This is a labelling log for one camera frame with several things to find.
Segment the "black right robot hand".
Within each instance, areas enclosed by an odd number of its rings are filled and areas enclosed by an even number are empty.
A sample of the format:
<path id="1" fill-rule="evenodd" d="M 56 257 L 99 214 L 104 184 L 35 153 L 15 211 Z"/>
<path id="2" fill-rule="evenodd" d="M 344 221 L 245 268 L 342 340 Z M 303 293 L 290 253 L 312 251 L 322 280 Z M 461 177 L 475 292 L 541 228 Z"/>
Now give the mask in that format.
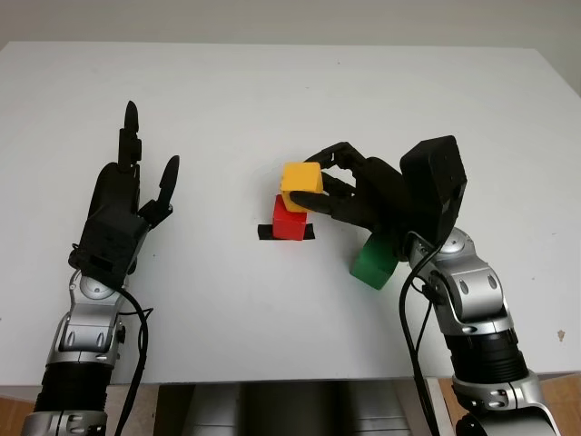
<path id="1" fill-rule="evenodd" d="M 349 223 L 372 233 L 385 233 L 395 244 L 400 260 L 409 257 L 411 239 L 421 238 L 433 248 L 440 245 L 434 237 L 422 233 L 403 175 L 377 157 L 364 157 L 350 143 L 331 145 L 307 159 L 325 171 L 337 166 L 349 170 L 353 185 L 323 172 L 322 193 L 292 191 L 293 203 L 315 213 Z"/>

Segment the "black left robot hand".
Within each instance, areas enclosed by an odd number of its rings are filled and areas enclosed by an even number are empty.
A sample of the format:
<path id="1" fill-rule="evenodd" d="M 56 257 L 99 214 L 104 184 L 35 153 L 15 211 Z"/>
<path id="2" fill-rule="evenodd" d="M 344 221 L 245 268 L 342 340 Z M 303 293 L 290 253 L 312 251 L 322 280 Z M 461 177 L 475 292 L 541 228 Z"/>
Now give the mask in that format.
<path id="1" fill-rule="evenodd" d="M 123 127 L 119 130 L 117 161 L 108 163 L 99 173 L 88 216 L 104 206 L 112 206 L 114 209 L 142 217 L 154 228 L 172 214 L 171 199 L 177 184 L 180 156 L 174 155 L 166 164 L 158 197 L 139 207 L 139 162 L 142 160 L 143 145 L 138 133 L 138 109 L 133 101 L 129 101 Z"/>

